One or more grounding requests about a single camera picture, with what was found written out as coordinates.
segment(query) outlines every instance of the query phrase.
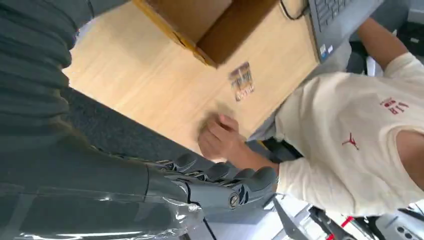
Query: wooden desk surface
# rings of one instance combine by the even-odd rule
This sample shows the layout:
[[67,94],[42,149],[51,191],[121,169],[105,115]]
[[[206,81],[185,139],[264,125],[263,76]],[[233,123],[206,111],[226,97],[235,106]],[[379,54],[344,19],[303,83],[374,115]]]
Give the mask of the wooden desk surface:
[[[286,2],[294,13],[302,8],[301,1]],[[318,65],[309,21],[289,21],[276,5],[215,69],[169,40],[130,2],[96,19],[65,73],[74,89],[199,153],[198,130],[209,113],[235,117],[248,137]],[[255,91],[236,102],[228,75],[246,61]]]

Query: white object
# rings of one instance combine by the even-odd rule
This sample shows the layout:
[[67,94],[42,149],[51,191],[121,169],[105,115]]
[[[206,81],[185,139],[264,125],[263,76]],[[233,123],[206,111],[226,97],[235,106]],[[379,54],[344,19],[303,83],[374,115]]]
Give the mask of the white object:
[[396,146],[401,130],[424,134],[424,66],[406,53],[384,77],[330,73],[288,97],[276,138],[304,155],[280,164],[277,191],[349,216],[390,213],[424,199]]

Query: human arm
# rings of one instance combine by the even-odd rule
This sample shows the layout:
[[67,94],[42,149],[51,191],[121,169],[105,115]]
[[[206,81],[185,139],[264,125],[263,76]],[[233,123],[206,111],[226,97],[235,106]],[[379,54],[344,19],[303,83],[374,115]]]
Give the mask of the human arm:
[[366,51],[384,70],[397,57],[408,53],[408,49],[396,36],[372,18],[368,18],[357,33]]
[[238,122],[223,114],[207,120],[198,142],[201,152],[209,160],[224,158],[238,169],[257,171],[272,167],[278,174],[278,164],[252,151],[239,135]]

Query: laptop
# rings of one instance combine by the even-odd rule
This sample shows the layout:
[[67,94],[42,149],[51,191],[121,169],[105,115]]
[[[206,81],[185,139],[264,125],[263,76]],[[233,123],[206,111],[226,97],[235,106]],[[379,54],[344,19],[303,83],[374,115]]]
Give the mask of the laptop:
[[321,63],[358,29],[384,0],[309,0]]

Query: human hand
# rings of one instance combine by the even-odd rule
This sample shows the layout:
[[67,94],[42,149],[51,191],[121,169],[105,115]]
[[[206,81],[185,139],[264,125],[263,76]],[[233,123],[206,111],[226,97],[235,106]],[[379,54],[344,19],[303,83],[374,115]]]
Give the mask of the human hand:
[[239,134],[239,123],[223,114],[207,120],[200,131],[198,144],[203,156],[209,160],[230,159],[245,145]]

